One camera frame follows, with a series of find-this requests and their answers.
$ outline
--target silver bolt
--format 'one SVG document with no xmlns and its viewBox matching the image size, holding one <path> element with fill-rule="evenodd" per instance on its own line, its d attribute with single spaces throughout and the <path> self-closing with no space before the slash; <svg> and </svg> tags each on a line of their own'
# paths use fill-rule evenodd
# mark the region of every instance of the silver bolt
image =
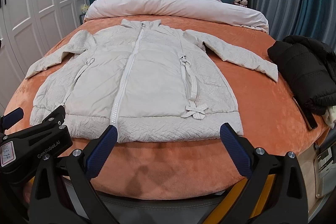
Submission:
<svg viewBox="0 0 336 224">
<path fill-rule="evenodd" d="M 75 157 L 79 156 L 81 153 L 82 153 L 82 150 L 80 150 L 80 149 L 76 149 L 76 150 L 72 151 L 72 154 L 73 154 Z"/>
<path fill-rule="evenodd" d="M 43 155 L 43 157 L 42 157 L 43 160 L 47 160 L 48 158 L 50 158 L 49 154 L 45 154 L 45 155 Z"/>
<path fill-rule="evenodd" d="M 256 151 L 257 154 L 259 154 L 259 155 L 263 155 L 263 154 L 265 154 L 265 150 L 264 150 L 263 148 L 261 148 L 261 147 L 258 147 L 255 151 Z"/>
<path fill-rule="evenodd" d="M 295 158 L 295 153 L 294 152 L 288 152 L 287 155 L 291 158 L 294 159 Z"/>
</svg>

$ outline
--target white duvet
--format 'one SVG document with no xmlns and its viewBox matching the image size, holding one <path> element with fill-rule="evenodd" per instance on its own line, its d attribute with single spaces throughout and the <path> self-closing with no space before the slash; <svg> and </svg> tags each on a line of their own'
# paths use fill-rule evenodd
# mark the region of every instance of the white duvet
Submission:
<svg viewBox="0 0 336 224">
<path fill-rule="evenodd" d="M 96 0 L 84 21 L 135 15 L 195 18 L 268 33 L 268 21 L 261 12 L 217 0 Z"/>
</svg>

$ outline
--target smartphone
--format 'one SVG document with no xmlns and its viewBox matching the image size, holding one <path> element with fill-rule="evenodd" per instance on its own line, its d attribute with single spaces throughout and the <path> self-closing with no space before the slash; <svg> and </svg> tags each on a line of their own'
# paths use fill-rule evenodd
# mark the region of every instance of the smartphone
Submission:
<svg viewBox="0 0 336 224">
<path fill-rule="evenodd" d="M 317 122 L 316 122 L 313 114 L 310 112 L 310 110 L 307 109 L 306 107 L 302 106 L 301 104 L 299 104 L 299 102 L 295 98 L 295 96 L 293 96 L 293 101 L 295 102 L 297 108 L 301 112 L 301 115 L 303 116 L 303 119 L 306 122 L 308 130 L 313 130 L 313 129 L 317 128 L 317 126 L 318 126 Z"/>
</svg>

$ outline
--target stuffed toy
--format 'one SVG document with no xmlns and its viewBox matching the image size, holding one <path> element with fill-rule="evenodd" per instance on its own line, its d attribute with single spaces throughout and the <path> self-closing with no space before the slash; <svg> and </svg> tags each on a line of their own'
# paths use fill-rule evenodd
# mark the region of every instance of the stuffed toy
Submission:
<svg viewBox="0 0 336 224">
<path fill-rule="evenodd" d="M 239 5 L 240 0 L 234 0 L 233 4 L 234 5 Z"/>
<path fill-rule="evenodd" d="M 247 0 L 240 0 L 239 6 L 247 7 Z"/>
</svg>

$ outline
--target orange blanket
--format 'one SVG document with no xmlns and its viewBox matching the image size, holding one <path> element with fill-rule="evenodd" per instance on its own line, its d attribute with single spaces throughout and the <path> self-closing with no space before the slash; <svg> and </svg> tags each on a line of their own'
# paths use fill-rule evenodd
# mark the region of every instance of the orange blanket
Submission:
<svg viewBox="0 0 336 224">
<path fill-rule="evenodd" d="M 226 24 L 170 16 L 131 16 L 128 20 L 161 19 L 163 25 L 177 29 L 192 29 L 215 35 L 233 45 L 241 46 L 269 60 L 267 48 L 274 40 L 266 33 Z M 120 24 L 122 18 L 97 19 L 86 22 L 47 54 L 66 44 L 79 30 L 92 34 Z M 284 155 L 287 151 L 300 154 L 318 138 L 323 140 L 327 126 L 315 116 L 318 128 L 309 132 L 303 117 L 292 100 L 292 92 L 280 76 L 278 83 L 264 74 L 221 61 L 208 53 L 232 87 L 238 101 L 244 137 L 254 147 L 268 153 Z M 69 59 L 24 80 L 13 95 L 6 113 L 22 107 L 25 117 L 8 133 L 29 127 L 33 99 L 48 75 Z M 83 149 L 88 140 L 74 139 L 73 146 Z M 100 175 L 91 182 L 96 190 L 140 199 L 180 199 L 224 190 L 242 177 L 236 170 L 220 140 L 173 143 L 117 144 Z"/>
</svg>

